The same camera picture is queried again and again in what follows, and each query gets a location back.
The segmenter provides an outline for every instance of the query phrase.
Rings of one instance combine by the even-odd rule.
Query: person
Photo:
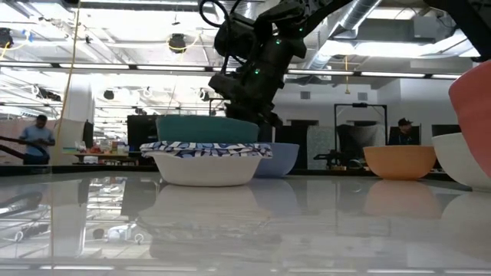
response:
[[[37,144],[48,153],[48,147],[54,146],[53,132],[46,128],[48,118],[45,115],[39,115],[36,118],[34,126],[28,126],[22,131],[20,140],[28,141]],[[26,145],[24,165],[47,165],[48,158],[44,158],[43,153],[33,146]]]
[[[399,120],[397,125],[399,126],[399,131],[396,135],[392,135],[389,139],[389,145],[417,145],[417,141],[415,141],[411,137],[411,130],[413,128],[413,122],[406,120],[406,118],[402,118]]]

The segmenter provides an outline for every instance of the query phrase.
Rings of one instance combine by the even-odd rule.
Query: cap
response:
[[[402,126],[407,126],[407,125],[412,124],[412,123],[413,122],[406,120],[406,118],[402,118],[399,120],[399,122],[397,124],[399,125],[399,127],[402,127]]]

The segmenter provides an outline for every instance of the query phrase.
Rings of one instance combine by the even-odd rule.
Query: blue patterned cloth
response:
[[[190,158],[198,156],[261,156],[271,158],[271,147],[262,143],[186,143],[155,142],[140,146],[142,156],[153,151],[164,151],[172,156]]]

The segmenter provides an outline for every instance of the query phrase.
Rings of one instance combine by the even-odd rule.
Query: teal bowl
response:
[[[194,143],[255,143],[255,123],[225,117],[167,115],[157,118],[159,141]]]

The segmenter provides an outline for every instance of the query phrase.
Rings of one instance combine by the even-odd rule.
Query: desk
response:
[[[63,153],[64,155],[72,155],[78,158],[78,162],[83,163],[85,156],[96,156],[99,160],[115,160],[122,162],[132,162],[137,164],[137,159],[129,157],[127,154],[105,154],[105,153]]]

